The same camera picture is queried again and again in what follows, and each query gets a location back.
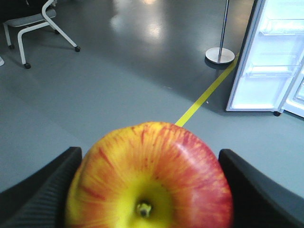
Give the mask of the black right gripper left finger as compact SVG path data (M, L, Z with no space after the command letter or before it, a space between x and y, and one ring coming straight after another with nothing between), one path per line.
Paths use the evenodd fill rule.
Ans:
M68 189L82 161L70 147L46 166L0 194L2 228L62 228Z

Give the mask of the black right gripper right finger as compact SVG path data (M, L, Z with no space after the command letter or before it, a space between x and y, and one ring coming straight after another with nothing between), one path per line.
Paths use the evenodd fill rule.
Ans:
M276 183L235 152L218 161L231 188L235 228L302 228L304 199Z

